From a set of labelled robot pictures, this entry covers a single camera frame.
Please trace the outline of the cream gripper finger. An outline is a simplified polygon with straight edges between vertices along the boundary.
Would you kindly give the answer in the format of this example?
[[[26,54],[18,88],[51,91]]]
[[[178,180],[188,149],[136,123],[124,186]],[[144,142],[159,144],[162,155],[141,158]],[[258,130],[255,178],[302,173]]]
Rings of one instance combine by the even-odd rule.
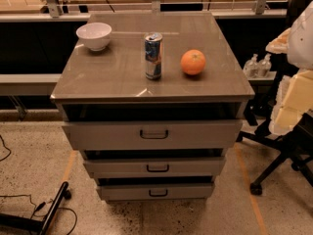
[[[288,42],[291,30],[287,28],[278,37],[270,41],[265,50],[273,54],[286,54],[288,52]]]
[[[293,77],[283,76],[271,114],[269,130],[285,135],[293,130],[304,113],[313,109],[313,71],[299,71]]]

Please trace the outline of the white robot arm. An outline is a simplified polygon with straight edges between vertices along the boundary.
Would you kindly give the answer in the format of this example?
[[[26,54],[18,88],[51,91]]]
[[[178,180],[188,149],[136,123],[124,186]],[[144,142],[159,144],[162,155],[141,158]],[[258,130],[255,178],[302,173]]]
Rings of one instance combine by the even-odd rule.
[[[268,43],[266,50],[273,54],[285,53],[288,62],[299,68],[292,77],[282,78],[271,114],[270,132],[285,135],[304,113],[313,109],[313,2],[290,28]]]

